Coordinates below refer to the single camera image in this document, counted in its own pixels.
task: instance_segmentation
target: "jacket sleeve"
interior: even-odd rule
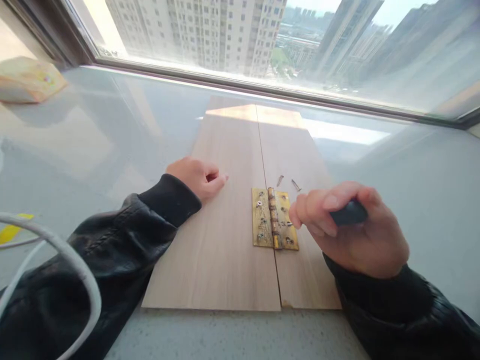
[[[373,360],[480,359],[479,326],[408,265],[394,278],[374,279],[323,257],[348,322]]]
[[[176,177],[126,198],[120,210],[94,215],[69,238],[100,289],[101,314],[71,359],[103,359],[142,298],[152,269],[177,228],[201,208]],[[55,360],[90,314],[87,292],[59,255],[21,279],[0,322],[0,359]]]

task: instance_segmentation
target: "white cable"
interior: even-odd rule
[[[90,317],[80,336],[57,359],[67,360],[85,342],[85,340],[88,338],[95,325],[97,324],[97,321],[99,320],[100,312],[102,310],[102,298],[95,277],[90,271],[85,261],[80,257],[80,255],[77,254],[77,252],[70,246],[70,244],[66,241],[62,241],[57,235],[55,235],[47,228],[31,222],[29,219],[15,216],[6,212],[0,212],[0,223],[15,225],[24,228],[34,234],[37,234],[41,239],[44,239],[44,241],[38,244],[22,262],[20,268],[13,276],[11,283],[7,286],[5,292],[3,293],[3,296],[0,298],[0,320],[2,319],[5,308],[7,307],[7,304],[10,301],[12,294],[14,293],[15,287],[17,286],[20,278],[22,277],[29,261],[45,244],[45,242],[48,242],[50,245],[52,245],[58,251],[58,253],[70,263],[70,265],[77,272],[80,280],[83,282],[86,288],[88,298],[90,300]]]
[[[39,241],[39,240],[42,240],[42,239],[39,238],[39,237],[36,237],[36,238],[33,238],[33,239],[28,239],[28,240],[23,240],[23,241],[18,241],[18,242],[13,242],[13,241],[7,242],[5,244],[0,245],[0,250],[10,249],[10,248],[14,248],[14,247],[17,247],[17,246],[22,246],[22,245],[34,243],[34,242]]]

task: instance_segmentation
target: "tissue box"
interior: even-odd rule
[[[41,103],[67,85],[51,63],[19,56],[0,62],[0,101]]]

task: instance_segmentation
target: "sky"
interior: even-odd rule
[[[341,0],[287,0],[288,7],[307,8],[317,13],[334,13]],[[385,0],[380,10],[373,18],[378,25],[393,25],[396,27],[412,8],[419,8],[422,4],[434,4],[437,0]]]

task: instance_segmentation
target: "screwdriver handle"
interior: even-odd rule
[[[360,224],[367,220],[364,206],[357,200],[350,201],[344,208],[330,213],[337,226]]]

